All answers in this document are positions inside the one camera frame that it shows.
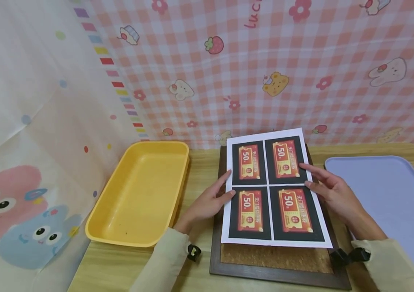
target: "printed paper sheet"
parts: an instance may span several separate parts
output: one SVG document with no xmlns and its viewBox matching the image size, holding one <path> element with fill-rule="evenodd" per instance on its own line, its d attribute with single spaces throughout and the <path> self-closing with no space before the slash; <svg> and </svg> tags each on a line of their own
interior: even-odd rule
<svg viewBox="0 0 414 292">
<path fill-rule="evenodd" d="M 237 193 L 223 212 L 222 243 L 332 248 L 311 173 L 302 129 L 228 139 L 226 190 Z"/>
</svg>

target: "beige sleeve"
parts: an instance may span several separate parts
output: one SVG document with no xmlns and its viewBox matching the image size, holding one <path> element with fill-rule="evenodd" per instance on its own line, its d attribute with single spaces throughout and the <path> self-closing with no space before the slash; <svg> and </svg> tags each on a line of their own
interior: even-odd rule
<svg viewBox="0 0 414 292">
<path fill-rule="evenodd" d="M 188 256 L 189 237 L 168 228 L 130 292 L 170 292 Z"/>
<path fill-rule="evenodd" d="M 354 248 L 364 248 L 371 253 L 365 262 L 369 274 L 382 292 L 413 292 L 414 264 L 393 239 L 354 240 Z"/>
</svg>

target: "wooden picture frame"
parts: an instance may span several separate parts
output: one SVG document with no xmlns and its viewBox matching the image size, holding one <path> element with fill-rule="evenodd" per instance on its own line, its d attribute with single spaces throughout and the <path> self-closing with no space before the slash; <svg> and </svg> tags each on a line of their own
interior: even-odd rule
<svg viewBox="0 0 414 292">
<path fill-rule="evenodd" d="M 311 156 L 309 155 L 309 163 L 312 164 Z M 218 176 L 222 176 L 226 172 L 226 147 L 220 148 L 220 164 Z M 326 207 L 321 205 L 324 219 L 329 231 L 330 239 L 334 249 L 339 248 L 337 239 L 330 222 L 329 213 Z M 284 268 L 269 268 L 244 264 L 230 264 L 221 262 L 222 244 L 220 243 L 222 237 L 222 222 L 223 209 L 214 217 L 213 221 L 213 236 L 212 236 L 212 251 L 210 255 L 210 273 L 223 276 L 243 277 L 248 279 L 268 280 L 275 282 L 293 283 L 309 286 L 320 286 L 326 288 L 334 288 L 340 290 L 351 290 L 351 285 L 348 279 L 348 274 L 345 267 L 332 267 L 333 273 L 319 273 L 314 271 L 299 271 L 286 270 Z"/>
</svg>

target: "fabric backdrop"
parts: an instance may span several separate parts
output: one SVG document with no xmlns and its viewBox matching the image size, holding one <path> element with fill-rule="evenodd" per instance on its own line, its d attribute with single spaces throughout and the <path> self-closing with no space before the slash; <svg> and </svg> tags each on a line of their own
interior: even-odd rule
<svg viewBox="0 0 414 292">
<path fill-rule="evenodd" d="M 213 148 L 303 127 L 309 144 L 414 143 L 412 0 L 82 7 L 153 139 Z"/>
</svg>

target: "colorful stripe border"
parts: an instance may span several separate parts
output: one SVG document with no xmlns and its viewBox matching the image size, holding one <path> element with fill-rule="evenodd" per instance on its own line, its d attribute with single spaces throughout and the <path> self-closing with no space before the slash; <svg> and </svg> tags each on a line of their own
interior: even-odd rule
<svg viewBox="0 0 414 292">
<path fill-rule="evenodd" d="M 75 5 L 75 0 L 69 0 L 69 2 Z M 74 9 L 78 21 L 82 25 L 84 31 L 87 33 L 87 37 L 89 38 L 90 43 L 92 44 L 93 49 L 95 50 L 95 53 L 100 60 L 100 63 L 104 66 L 108 66 L 108 68 L 105 68 L 106 75 L 111 79 L 111 86 L 122 102 L 126 113 L 130 116 L 132 125 L 136 129 L 140 141 L 150 141 L 149 135 L 147 134 L 139 118 L 136 107 L 132 99 L 129 97 L 129 92 L 126 89 L 127 87 L 124 85 L 124 82 L 117 71 L 117 67 L 115 67 L 113 58 L 111 58 L 108 49 L 103 45 L 103 41 L 98 35 L 98 31 L 95 25 L 91 22 L 87 10 L 81 6 L 73 6 L 72 9 Z"/>
</svg>

